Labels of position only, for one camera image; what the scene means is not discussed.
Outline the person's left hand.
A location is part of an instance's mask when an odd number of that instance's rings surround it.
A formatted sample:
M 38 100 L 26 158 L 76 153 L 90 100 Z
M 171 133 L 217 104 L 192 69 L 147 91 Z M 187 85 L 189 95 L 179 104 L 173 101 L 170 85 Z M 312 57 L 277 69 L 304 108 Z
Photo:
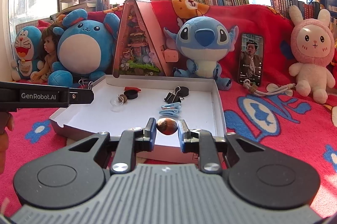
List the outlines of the person's left hand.
M 9 136 L 7 134 L 6 128 L 9 131 L 13 131 L 14 129 L 14 118 L 11 113 L 8 112 L 1 112 L 1 121 L 6 121 L 6 125 L 4 127 L 3 132 L 1 133 L 1 147 L 0 147 L 0 173 L 2 174 L 5 170 L 5 163 L 6 163 L 6 151 L 9 147 Z

